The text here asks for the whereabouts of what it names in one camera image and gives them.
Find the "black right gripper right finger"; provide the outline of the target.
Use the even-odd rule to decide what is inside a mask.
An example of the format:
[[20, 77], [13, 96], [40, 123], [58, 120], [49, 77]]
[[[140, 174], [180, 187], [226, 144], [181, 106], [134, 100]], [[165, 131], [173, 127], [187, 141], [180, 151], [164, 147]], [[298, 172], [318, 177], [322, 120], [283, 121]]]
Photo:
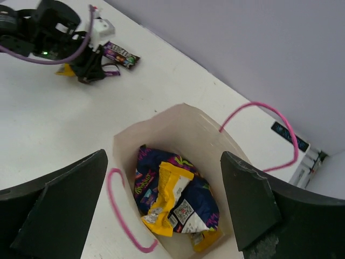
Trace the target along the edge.
[[245, 258], [344, 258], [344, 201], [298, 188], [230, 152], [220, 159]]

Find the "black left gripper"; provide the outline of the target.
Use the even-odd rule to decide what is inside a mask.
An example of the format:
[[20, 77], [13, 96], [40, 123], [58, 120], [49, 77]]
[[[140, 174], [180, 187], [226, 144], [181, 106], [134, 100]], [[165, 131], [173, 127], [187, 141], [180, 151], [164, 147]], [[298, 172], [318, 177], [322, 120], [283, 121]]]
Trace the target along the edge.
[[87, 47], [80, 56], [69, 62], [79, 82], [90, 84], [98, 80], [103, 80], [106, 77], [102, 68], [103, 51], [104, 47], [102, 45], [99, 45], [95, 51]]

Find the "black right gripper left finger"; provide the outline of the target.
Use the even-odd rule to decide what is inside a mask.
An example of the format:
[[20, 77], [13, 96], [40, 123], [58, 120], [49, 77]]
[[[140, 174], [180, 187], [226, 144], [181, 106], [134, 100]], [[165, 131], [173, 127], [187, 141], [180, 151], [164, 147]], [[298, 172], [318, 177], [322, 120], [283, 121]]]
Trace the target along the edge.
[[1, 258], [81, 258], [107, 166], [100, 149], [1, 190]]

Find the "yellow candy bar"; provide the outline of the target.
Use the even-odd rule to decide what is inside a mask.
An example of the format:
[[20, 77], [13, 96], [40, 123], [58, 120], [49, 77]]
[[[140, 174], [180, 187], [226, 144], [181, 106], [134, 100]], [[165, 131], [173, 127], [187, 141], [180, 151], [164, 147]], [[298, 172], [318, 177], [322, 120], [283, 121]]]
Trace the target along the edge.
[[55, 74], [59, 76], [66, 76], [66, 77], [75, 76], [75, 73], [71, 69], [70, 65], [67, 63], [61, 64], [60, 68], [55, 72]]

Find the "yellow snack pack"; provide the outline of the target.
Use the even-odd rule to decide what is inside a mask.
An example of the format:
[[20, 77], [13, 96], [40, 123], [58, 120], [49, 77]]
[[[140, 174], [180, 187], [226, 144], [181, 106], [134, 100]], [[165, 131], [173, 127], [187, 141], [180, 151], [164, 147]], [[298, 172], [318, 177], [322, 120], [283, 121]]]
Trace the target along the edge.
[[201, 253], [204, 250], [210, 248], [222, 236], [223, 236], [223, 232], [220, 229], [216, 231], [206, 230], [200, 233], [189, 234], [193, 250], [197, 253]]

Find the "large blue snack bag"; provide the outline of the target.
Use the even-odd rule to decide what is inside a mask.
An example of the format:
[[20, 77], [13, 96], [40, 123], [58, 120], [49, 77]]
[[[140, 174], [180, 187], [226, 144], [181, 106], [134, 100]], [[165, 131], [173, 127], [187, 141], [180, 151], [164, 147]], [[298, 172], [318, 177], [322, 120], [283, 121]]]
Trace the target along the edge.
[[141, 146], [133, 195], [142, 222], [155, 234], [218, 229], [220, 214], [209, 183], [178, 154]]

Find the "yellow candy pack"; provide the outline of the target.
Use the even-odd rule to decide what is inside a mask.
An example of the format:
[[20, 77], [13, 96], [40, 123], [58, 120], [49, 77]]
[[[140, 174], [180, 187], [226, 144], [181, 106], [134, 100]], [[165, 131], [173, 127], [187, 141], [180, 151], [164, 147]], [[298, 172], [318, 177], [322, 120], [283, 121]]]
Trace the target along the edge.
[[192, 163], [163, 161], [158, 175], [157, 199], [141, 217], [146, 227], [167, 237], [218, 229], [219, 210], [210, 185]]

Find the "beige paper cakes bag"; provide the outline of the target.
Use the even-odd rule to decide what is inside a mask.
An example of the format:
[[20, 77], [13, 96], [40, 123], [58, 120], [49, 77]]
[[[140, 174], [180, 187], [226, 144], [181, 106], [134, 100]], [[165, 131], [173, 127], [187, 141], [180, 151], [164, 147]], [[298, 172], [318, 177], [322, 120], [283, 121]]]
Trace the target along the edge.
[[[239, 106], [221, 125], [196, 107], [178, 104], [149, 120], [133, 124], [114, 136], [113, 158], [118, 167], [112, 168], [107, 175], [107, 193], [122, 230], [140, 252], [150, 254], [156, 248], [163, 248], [170, 258], [243, 258], [243, 254], [236, 248], [223, 178], [221, 176], [220, 156], [224, 151], [230, 151], [243, 160], [248, 161], [245, 153], [224, 128], [237, 113], [250, 106], [261, 106], [276, 113], [283, 120], [288, 132], [292, 135], [292, 160], [282, 165], [268, 168], [266, 171], [276, 171], [296, 163], [299, 149], [291, 125], [275, 108], [257, 101]], [[115, 201], [112, 179], [115, 174], [121, 176], [123, 187], [130, 199], [130, 206], [137, 210], [133, 197], [135, 165], [139, 147], [143, 144], [182, 155], [182, 157], [189, 159], [200, 169], [202, 175], [206, 176], [210, 182], [211, 187], [215, 191], [216, 202], [220, 208], [220, 229], [222, 234], [215, 243], [203, 252], [192, 251], [186, 237], [176, 236], [154, 238], [152, 244], [145, 247], [139, 243], [126, 224], [125, 215]]]

